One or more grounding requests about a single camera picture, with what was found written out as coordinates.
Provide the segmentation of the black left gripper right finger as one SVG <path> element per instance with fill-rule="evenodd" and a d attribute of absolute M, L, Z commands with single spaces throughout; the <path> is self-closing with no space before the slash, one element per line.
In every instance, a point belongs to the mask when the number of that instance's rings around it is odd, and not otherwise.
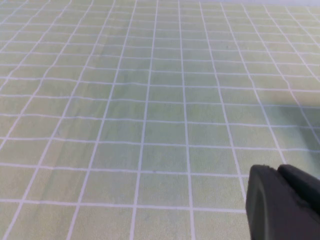
<path fill-rule="evenodd" d="M 301 169 L 282 164 L 277 172 L 294 192 L 316 213 L 320 212 L 320 180 Z"/>

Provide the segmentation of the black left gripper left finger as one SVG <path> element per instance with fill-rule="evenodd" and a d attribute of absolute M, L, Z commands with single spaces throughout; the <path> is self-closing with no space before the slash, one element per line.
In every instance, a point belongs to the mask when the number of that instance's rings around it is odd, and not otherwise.
<path fill-rule="evenodd" d="M 267 165 L 250 168 L 245 203 L 252 240 L 318 240 L 320 213 Z"/>

